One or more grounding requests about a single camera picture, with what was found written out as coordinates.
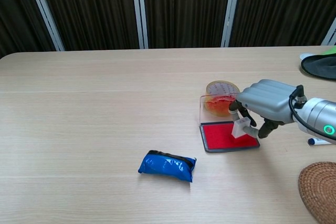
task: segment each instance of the white marker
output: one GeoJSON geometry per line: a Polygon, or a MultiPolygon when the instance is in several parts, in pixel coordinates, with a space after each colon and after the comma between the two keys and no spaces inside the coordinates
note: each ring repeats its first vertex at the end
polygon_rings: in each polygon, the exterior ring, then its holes
{"type": "Polygon", "coordinates": [[[311,54],[309,52],[306,52],[304,54],[300,54],[300,59],[303,60],[304,58],[309,57],[309,56],[313,56],[313,55],[315,55],[315,54],[311,54]]]}
{"type": "Polygon", "coordinates": [[[319,139],[319,138],[310,138],[308,139],[309,145],[322,145],[322,144],[331,144],[326,140],[319,139]]]}

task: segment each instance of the wooden table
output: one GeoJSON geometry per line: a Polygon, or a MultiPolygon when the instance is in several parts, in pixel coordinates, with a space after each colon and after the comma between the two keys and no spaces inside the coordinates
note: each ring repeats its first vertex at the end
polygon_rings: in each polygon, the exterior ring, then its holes
{"type": "Polygon", "coordinates": [[[281,126],[256,150],[204,152],[199,98],[213,80],[303,84],[299,54],[330,47],[29,52],[0,60],[1,223],[314,223],[298,192],[336,146],[281,126]],[[138,174],[148,150],[197,157],[192,184],[138,174]]]}

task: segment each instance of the black cable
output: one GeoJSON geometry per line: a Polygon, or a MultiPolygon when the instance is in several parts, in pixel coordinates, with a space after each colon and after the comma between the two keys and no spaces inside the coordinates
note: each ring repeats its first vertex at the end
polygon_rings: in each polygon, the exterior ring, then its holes
{"type": "Polygon", "coordinates": [[[307,129],[309,129],[310,131],[319,134],[321,136],[324,136],[325,138],[331,139],[331,140],[335,140],[336,141],[336,137],[332,136],[332,135],[327,135],[322,131],[319,131],[315,128],[313,128],[312,126],[310,126],[308,123],[306,123],[296,112],[296,110],[294,109],[293,106],[293,100],[295,97],[297,97],[297,94],[300,94],[300,96],[303,96],[303,86],[297,86],[297,88],[293,91],[293,93],[289,96],[289,109],[292,112],[293,116],[298,120],[299,123],[301,123],[304,127],[306,127],[307,129]]]}

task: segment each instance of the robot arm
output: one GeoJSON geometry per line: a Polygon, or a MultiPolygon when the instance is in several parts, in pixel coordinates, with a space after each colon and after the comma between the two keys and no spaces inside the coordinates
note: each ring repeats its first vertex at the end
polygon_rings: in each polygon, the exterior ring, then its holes
{"type": "Polygon", "coordinates": [[[247,134],[265,138],[279,125],[297,122],[299,129],[336,144],[336,103],[312,98],[307,101],[303,86],[290,86],[285,83],[261,80],[238,94],[229,107],[233,120],[239,120],[238,111],[251,119],[247,110],[264,118],[260,130],[254,127],[243,128],[247,134]]]}

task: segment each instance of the round rattan mat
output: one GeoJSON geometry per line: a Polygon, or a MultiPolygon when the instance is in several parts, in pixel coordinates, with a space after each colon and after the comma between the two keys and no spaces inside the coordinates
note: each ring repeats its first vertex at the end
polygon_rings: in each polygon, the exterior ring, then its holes
{"type": "Polygon", "coordinates": [[[336,223],[336,163],[318,162],[299,176],[300,196],[319,223],[336,223]]]}

